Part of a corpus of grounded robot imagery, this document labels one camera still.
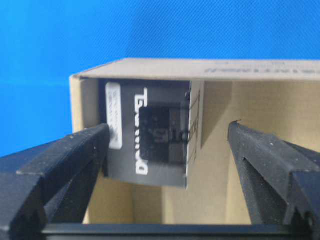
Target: blue background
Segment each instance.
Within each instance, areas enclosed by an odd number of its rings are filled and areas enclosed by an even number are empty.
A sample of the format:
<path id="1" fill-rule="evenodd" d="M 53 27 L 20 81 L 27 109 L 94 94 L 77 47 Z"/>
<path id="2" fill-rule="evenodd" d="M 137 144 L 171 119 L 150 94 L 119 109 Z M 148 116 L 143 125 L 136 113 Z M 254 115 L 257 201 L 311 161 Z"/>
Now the blue background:
<path id="1" fill-rule="evenodd" d="M 319 59 L 318 0 L 2 0 L 0 156 L 72 132 L 68 77 L 124 57 Z"/>

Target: box flap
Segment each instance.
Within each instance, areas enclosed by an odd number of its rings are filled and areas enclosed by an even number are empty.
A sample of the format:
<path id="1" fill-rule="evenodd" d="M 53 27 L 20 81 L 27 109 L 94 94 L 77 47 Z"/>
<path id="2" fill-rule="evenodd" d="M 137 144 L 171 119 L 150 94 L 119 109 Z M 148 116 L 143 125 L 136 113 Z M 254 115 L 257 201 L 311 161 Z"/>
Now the box flap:
<path id="1" fill-rule="evenodd" d="M 320 61 L 125 58 L 75 75 L 78 78 L 207 81 L 320 79 Z"/>

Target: black product box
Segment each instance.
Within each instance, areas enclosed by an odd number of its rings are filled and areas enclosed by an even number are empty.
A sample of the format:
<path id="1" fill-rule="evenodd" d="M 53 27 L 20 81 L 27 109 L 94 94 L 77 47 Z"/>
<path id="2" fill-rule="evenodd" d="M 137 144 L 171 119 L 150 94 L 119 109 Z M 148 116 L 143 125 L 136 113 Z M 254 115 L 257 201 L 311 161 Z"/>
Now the black product box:
<path id="1" fill-rule="evenodd" d="M 186 187 L 188 163 L 196 157 L 191 143 L 198 138 L 200 84 L 106 79 L 99 87 L 101 122 L 108 123 L 111 132 L 104 176 Z"/>

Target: cardboard box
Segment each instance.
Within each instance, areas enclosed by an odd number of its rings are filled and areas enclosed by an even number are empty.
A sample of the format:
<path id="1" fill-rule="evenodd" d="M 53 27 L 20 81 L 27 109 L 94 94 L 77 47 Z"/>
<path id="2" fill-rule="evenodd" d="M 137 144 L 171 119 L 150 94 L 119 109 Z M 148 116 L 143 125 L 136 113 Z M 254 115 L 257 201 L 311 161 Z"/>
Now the cardboard box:
<path id="1" fill-rule="evenodd" d="M 202 149 L 187 190 L 127 184 L 100 174 L 87 222 L 249 224 L 227 142 L 234 120 L 320 151 L 318 61 L 120 60 L 71 76 L 73 131 L 100 123 L 99 82 L 105 78 L 205 81 Z"/>

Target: sticker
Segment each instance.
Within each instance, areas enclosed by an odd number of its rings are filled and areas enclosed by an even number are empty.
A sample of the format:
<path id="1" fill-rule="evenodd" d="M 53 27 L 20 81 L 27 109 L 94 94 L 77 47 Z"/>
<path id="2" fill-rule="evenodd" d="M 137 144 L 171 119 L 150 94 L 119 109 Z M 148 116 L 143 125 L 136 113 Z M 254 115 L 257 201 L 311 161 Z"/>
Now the sticker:
<path id="1" fill-rule="evenodd" d="M 105 85 L 106 119 L 110 128 L 110 149 L 119 150 L 123 145 L 121 86 L 108 82 Z"/>

